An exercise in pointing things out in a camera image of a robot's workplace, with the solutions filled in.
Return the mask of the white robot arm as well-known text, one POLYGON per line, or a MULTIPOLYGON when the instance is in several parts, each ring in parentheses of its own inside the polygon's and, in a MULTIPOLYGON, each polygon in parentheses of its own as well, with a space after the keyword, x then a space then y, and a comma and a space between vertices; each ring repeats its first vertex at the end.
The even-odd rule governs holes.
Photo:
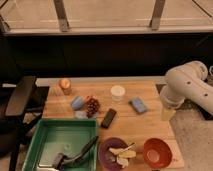
POLYGON ((162 120, 169 121, 186 99, 198 106, 205 120, 213 120, 213 86, 205 82, 207 76, 208 69, 200 61, 169 69, 165 74, 166 85, 160 91, 162 120))

